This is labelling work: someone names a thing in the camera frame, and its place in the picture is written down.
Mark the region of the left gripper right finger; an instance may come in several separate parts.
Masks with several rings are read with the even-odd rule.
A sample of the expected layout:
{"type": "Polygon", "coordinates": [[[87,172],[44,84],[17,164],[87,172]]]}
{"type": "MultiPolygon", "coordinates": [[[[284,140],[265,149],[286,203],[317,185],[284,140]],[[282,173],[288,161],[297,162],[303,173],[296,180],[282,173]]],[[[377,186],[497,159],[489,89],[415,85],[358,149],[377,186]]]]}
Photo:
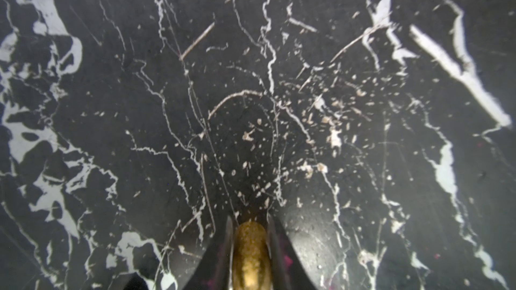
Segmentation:
{"type": "Polygon", "coordinates": [[[281,221],[270,213],[267,215],[267,242],[271,258],[272,289],[316,289],[281,221]]]}

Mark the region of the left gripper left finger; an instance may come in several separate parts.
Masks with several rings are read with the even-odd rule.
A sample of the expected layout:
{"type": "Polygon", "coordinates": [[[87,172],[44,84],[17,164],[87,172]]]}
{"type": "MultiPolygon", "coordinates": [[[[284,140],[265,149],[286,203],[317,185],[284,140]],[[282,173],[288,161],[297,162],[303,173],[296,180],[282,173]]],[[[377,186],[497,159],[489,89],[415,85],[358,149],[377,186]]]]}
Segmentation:
{"type": "Polygon", "coordinates": [[[184,289],[229,289],[233,234],[233,221],[232,218],[228,216],[223,221],[222,229],[217,230],[213,236],[209,247],[184,289]]]}

